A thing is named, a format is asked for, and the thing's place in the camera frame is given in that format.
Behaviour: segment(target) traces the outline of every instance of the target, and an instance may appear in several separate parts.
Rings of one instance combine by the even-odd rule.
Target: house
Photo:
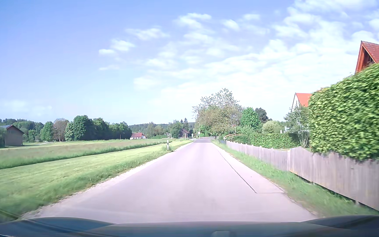
[[[3,125],[1,126],[7,129],[7,133],[4,137],[4,144],[6,146],[22,146],[23,145],[23,134],[24,132],[18,129],[14,125]]]
[[[188,138],[189,132],[182,128],[182,137]]]
[[[133,134],[130,137],[130,140],[131,139],[146,139],[146,137],[142,132],[136,132],[136,133],[133,132]]]
[[[311,98],[310,93],[295,93],[295,96],[293,97],[292,107],[291,111],[297,106],[302,105],[305,107],[308,107],[308,101],[309,98]]]
[[[379,63],[379,44],[361,41],[355,73],[374,63]]]

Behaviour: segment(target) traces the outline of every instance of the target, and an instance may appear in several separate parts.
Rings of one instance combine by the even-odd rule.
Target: hedge
[[[301,144],[292,133],[254,134],[251,136],[251,144],[264,148],[293,148]]]
[[[379,159],[379,63],[312,94],[314,152]]]

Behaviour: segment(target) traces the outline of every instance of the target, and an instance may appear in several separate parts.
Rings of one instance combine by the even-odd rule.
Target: fence post
[[[290,166],[291,166],[291,162],[290,162],[290,159],[291,159],[291,157],[290,157],[290,150],[291,149],[289,149],[288,151],[287,151],[287,171],[290,171]]]

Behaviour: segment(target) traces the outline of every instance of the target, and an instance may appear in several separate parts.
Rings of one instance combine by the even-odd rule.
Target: grass field
[[[165,143],[165,140],[79,141],[0,149],[0,170]]]
[[[175,141],[173,149],[191,142]],[[0,170],[0,222],[56,202],[167,153],[165,145]]]
[[[376,210],[355,205],[345,197],[333,194],[316,184],[309,184],[289,171],[281,171],[270,164],[244,153],[230,149],[224,144],[214,141],[218,147],[230,153],[240,162],[282,187],[287,195],[303,207],[321,217],[338,215],[379,215]]]

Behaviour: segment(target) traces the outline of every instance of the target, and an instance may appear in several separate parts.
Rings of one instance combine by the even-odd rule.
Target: road
[[[197,140],[26,217],[50,216],[116,224],[316,218],[209,140]]]

